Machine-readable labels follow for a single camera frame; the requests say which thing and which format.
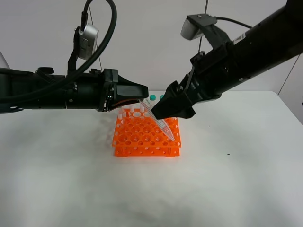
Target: teal cap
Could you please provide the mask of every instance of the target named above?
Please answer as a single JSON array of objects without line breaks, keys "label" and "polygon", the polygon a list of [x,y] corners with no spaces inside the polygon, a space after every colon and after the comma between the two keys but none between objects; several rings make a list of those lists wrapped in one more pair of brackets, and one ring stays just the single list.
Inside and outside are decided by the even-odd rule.
[{"label": "teal cap", "polygon": [[150,95],[150,100],[151,101],[155,101],[156,100],[156,96],[155,95]]}]

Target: white tabletop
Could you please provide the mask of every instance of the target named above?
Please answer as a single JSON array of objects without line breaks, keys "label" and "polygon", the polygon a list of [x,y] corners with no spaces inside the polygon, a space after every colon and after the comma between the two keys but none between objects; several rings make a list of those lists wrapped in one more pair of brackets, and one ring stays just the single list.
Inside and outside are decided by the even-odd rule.
[{"label": "white tabletop", "polygon": [[178,158],[114,157],[116,113],[1,114],[0,226],[302,227],[303,126],[279,97],[194,109]]}]

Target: rack hole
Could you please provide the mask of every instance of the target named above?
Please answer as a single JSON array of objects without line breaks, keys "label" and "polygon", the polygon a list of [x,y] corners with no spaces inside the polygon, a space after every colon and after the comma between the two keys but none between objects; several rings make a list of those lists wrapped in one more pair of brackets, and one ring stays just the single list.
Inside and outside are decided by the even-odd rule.
[{"label": "rack hole", "polygon": [[145,135],[145,136],[142,137],[142,140],[145,141],[145,142],[151,141],[151,139],[152,138],[148,135]]},{"label": "rack hole", "polygon": [[129,120],[129,119],[127,119],[127,118],[124,118],[122,121],[121,121],[121,123],[122,124],[129,124],[131,121]]},{"label": "rack hole", "polygon": [[156,137],[155,137],[155,140],[156,140],[157,142],[160,142],[160,141],[162,141],[162,137],[161,137],[161,136],[156,136]]},{"label": "rack hole", "polygon": [[133,113],[133,116],[134,116],[134,117],[140,117],[140,116],[141,116],[141,113],[140,113],[140,112],[134,112],[134,113]]},{"label": "rack hole", "polygon": [[138,142],[139,141],[139,136],[133,135],[131,136],[131,142]]},{"label": "rack hole", "polygon": [[151,132],[151,128],[150,127],[144,127],[143,128],[143,132],[150,133]]},{"label": "rack hole", "polygon": [[135,118],[135,120],[134,120],[134,123],[135,123],[135,124],[140,124],[140,122],[141,122],[141,121],[140,121],[139,119],[136,119],[136,118]]},{"label": "rack hole", "polygon": [[144,120],[144,123],[150,125],[152,123],[152,121],[146,119],[146,120]]},{"label": "rack hole", "polygon": [[154,131],[155,131],[155,133],[160,133],[160,132],[161,132],[161,129],[160,129],[159,127],[156,127],[156,128],[154,129]]},{"label": "rack hole", "polygon": [[119,141],[125,142],[125,141],[127,141],[127,137],[125,135],[121,135],[121,136],[119,136]]},{"label": "rack hole", "polygon": [[134,126],[133,128],[132,128],[132,132],[133,133],[138,133],[140,131],[140,128],[138,127],[138,126]]},{"label": "rack hole", "polygon": [[123,126],[123,125],[121,125],[121,127],[120,127],[120,128],[118,128],[118,130],[119,130],[120,132],[123,132],[123,131],[125,130],[125,128],[124,128],[124,126]]},{"label": "rack hole", "polygon": [[150,114],[148,112],[145,112],[144,117],[150,117]]}]

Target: orange test tube rack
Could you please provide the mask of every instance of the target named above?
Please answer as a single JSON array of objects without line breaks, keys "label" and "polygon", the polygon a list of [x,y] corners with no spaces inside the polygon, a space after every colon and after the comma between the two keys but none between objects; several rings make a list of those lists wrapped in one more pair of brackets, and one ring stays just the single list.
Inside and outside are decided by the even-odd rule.
[{"label": "orange test tube rack", "polygon": [[175,141],[171,141],[155,121],[135,109],[131,113],[124,109],[126,117],[117,118],[112,146],[115,147],[116,157],[177,157],[181,139],[177,118],[168,118],[165,121],[171,128]]}]

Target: label sticker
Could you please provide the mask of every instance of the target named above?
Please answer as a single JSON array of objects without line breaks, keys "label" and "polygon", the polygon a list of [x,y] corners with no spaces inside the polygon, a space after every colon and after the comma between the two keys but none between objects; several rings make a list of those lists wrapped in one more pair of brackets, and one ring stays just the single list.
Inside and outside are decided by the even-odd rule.
[{"label": "label sticker", "polygon": [[240,35],[238,38],[236,38],[234,41],[233,41],[233,44],[237,44],[238,42],[241,42],[243,39],[246,38],[246,35],[245,33],[243,33],[242,35]]}]

